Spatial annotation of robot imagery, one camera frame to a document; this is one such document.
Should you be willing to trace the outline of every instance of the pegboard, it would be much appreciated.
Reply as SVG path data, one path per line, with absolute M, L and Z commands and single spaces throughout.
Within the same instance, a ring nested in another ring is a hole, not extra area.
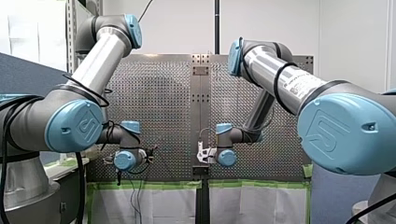
M 214 129 L 223 122 L 242 125 L 253 107 L 259 88 L 242 78 L 229 76 L 227 56 L 205 56 L 208 70 L 202 76 L 194 74 L 196 57 L 130 55 L 122 60 L 111 79 L 108 87 L 114 92 L 107 96 L 109 118 L 116 122 L 140 121 L 142 146 L 159 147 L 149 170 L 134 178 L 191 180 L 199 130 L 207 126 Z M 297 56 L 295 62 L 312 72 L 311 56 Z M 198 97 L 198 92 L 205 100 Z M 213 133 L 203 137 L 205 144 L 213 145 Z M 118 146 L 107 146 L 99 159 L 90 162 L 89 181 L 116 179 L 114 167 L 105 166 L 102 161 L 116 150 Z M 232 168 L 212 165 L 211 178 L 301 181 L 302 165 L 310 163 L 299 143 L 296 118 L 278 105 L 272 124 L 264 131 L 263 142 L 235 145 L 235 151 L 237 164 Z
M 130 56 L 120 63 L 107 87 L 113 90 L 107 96 L 109 119 L 140 121 L 142 147 L 159 147 L 155 162 L 134 178 L 191 180 L 190 55 Z M 114 167 L 102 161 L 117 150 L 116 145 L 107 146 L 98 160 L 90 162 L 90 181 L 117 178 Z
M 312 73 L 313 57 L 295 56 L 294 61 Z M 243 78 L 231 77 L 227 73 L 227 58 L 213 56 L 211 64 L 211 111 L 210 126 L 232 123 L 242 126 L 254 105 L 260 88 Z M 275 104 L 274 118 L 263 130 L 263 140 L 251 146 L 235 144 L 237 163 L 224 168 L 214 164 L 210 168 L 211 178 L 249 178 L 281 181 L 301 181 L 304 178 L 303 164 L 310 163 L 301 148 L 297 135 L 297 118 Z M 214 146 L 214 137 L 210 138 Z

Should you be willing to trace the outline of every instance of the black cable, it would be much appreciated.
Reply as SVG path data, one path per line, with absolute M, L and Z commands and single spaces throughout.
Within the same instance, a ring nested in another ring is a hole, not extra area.
M 134 173 L 132 171 L 128 171 L 128 173 L 131 174 L 131 175 L 141 175 L 149 168 L 149 165 L 150 165 L 150 163 L 148 163 L 148 165 L 145 168 L 143 168 L 143 170 L 141 170 L 139 172 Z
M 78 84 L 82 89 L 84 89 L 85 91 L 91 93 L 92 95 L 96 96 L 97 98 L 99 98 L 101 101 L 103 101 L 105 104 L 104 105 L 99 105 L 100 107 L 108 107 L 110 105 L 110 103 L 108 102 L 108 100 L 103 97 L 102 95 L 98 94 L 97 92 L 91 90 L 90 88 L 87 88 L 86 86 L 82 85 L 81 82 L 75 80 L 74 78 L 68 76 L 67 74 L 62 74 L 63 77 L 75 82 L 76 84 Z
M 129 174 L 128 174 L 128 179 L 129 179 L 129 182 L 131 182 L 132 189 L 133 189 L 132 194 L 131 194 L 131 199 L 130 199 L 131 206 L 136 211 L 137 214 L 140 214 L 140 211 L 134 206 L 134 202 L 133 202 L 133 199 L 134 199 L 134 182 L 132 180 L 132 177 Z
M 76 160 L 78 164 L 78 175 L 79 175 L 79 204 L 77 213 L 77 224 L 82 224 L 84 218 L 84 206 L 85 206 L 85 177 L 84 177 L 84 164 L 82 163 L 81 153 L 76 152 Z
M 394 200 L 396 200 L 396 193 L 394 193 L 394 194 L 388 196 L 387 198 L 385 198 L 385 199 L 383 199 L 383 200 L 381 200 L 381 201 L 379 201 L 379 202 L 367 207 L 366 209 L 362 210 L 361 212 L 359 212 L 358 214 L 356 214 L 355 216 L 350 218 L 346 222 L 346 224 L 353 224 L 353 223 L 359 221 L 359 218 L 363 217 L 364 215 L 367 215 L 368 213 L 374 211 L 375 209 L 377 209 L 377 208 L 379 208 L 379 207 L 381 207 L 381 206 L 383 206 L 383 205 L 385 205 L 387 203 L 390 203 L 390 202 L 392 202 Z
M 6 214 L 6 207 L 4 204 L 4 196 L 5 196 L 6 180 L 7 180 L 7 143 L 8 143 L 8 138 L 10 137 L 10 127 L 14 119 L 22 112 L 24 108 L 26 108 L 26 106 L 42 99 L 43 97 L 40 96 L 29 95 L 29 96 L 18 97 L 16 99 L 13 99 L 11 101 L 5 102 L 4 104 L 0 105 L 0 111 L 12 105 L 12 107 L 10 108 L 4 119 L 4 127 L 3 127 L 4 130 L 2 136 L 3 163 L 2 163 L 2 172 L 1 172 L 1 181 L 0 181 L 0 217 L 4 224 L 9 224 L 9 220 Z
M 289 67 L 289 66 L 296 66 L 296 67 L 298 67 L 298 65 L 295 64 L 295 63 L 285 63 L 285 64 L 283 64 L 282 67 L 280 67 L 280 68 L 276 71 L 275 78 L 274 78 L 274 96 L 275 96 L 277 102 L 280 104 L 280 106 L 282 106 L 282 108 L 283 108 L 284 110 L 286 110 L 286 112 L 288 112 L 288 113 L 290 113 L 290 114 L 293 114 L 293 113 L 291 113 L 291 111 L 285 106 L 285 104 L 283 104 L 283 101 L 282 101 L 282 99 L 280 99 L 279 92 L 278 92 L 278 89 L 277 89 L 277 82 L 279 81 L 280 75 L 282 74 L 283 70 L 285 70 L 285 68 L 287 68 L 287 67 Z
M 103 125 L 104 126 L 108 125 L 108 126 L 107 126 L 107 131 L 106 131 L 106 141 L 102 144 L 100 151 L 103 151 L 103 149 L 105 149 L 106 145 L 110 142 L 110 138 L 113 136 L 114 128 L 116 127 L 116 123 L 113 120 L 109 120 L 107 123 L 104 123 Z
M 151 5 L 151 3 L 152 3 L 152 0 L 150 0 L 150 1 L 148 2 L 148 4 L 146 5 L 145 10 L 143 11 L 142 15 L 141 15 L 140 18 L 139 18 L 139 22 L 142 21 L 142 19 L 143 19 L 143 17 L 145 16 L 147 10 L 149 9 L 149 5 Z

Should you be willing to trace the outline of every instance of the white wall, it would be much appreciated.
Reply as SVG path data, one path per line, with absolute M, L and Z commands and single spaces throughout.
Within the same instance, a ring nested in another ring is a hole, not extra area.
M 148 0 L 104 0 L 105 15 L 140 16 Z M 220 53 L 239 36 L 277 41 L 294 54 L 318 57 L 319 0 L 220 1 Z M 213 0 L 154 0 L 141 22 L 143 48 L 136 53 L 214 51 Z
M 135 53 L 207 53 L 213 44 L 212 0 L 154 0 L 141 21 L 143 47 Z M 147 0 L 104 0 L 104 15 L 140 17 Z
M 320 0 L 320 77 L 370 91 L 388 85 L 389 2 Z

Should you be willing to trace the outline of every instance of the small white object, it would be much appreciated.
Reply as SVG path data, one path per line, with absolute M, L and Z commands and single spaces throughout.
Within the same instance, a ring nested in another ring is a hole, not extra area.
M 197 153 L 198 161 L 202 163 L 216 163 L 215 155 L 217 150 L 218 149 L 215 147 L 204 148 L 203 142 L 199 141 Z

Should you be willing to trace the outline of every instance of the silver arm segment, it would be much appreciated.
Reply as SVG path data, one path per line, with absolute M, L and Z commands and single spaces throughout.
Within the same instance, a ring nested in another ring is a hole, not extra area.
M 256 102 L 245 127 L 262 123 L 268 113 L 264 108 L 274 101 L 270 96 L 263 97 L 267 92 L 285 110 L 298 116 L 303 149 L 318 165 L 344 175 L 376 175 L 393 170 L 396 96 L 392 92 L 376 94 L 344 80 L 327 82 L 291 62 L 290 51 L 281 44 L 242 39 L 233 42 L 228 61 L 230 75 L 262 88 L 262 100 Z M 251 136 L 247 133 L 244 128 L 235 130 L 231 124 L 218 124 L 218 149 L 227 150 L 233 164 L 233 144 L 246 143 L 246 136 Z

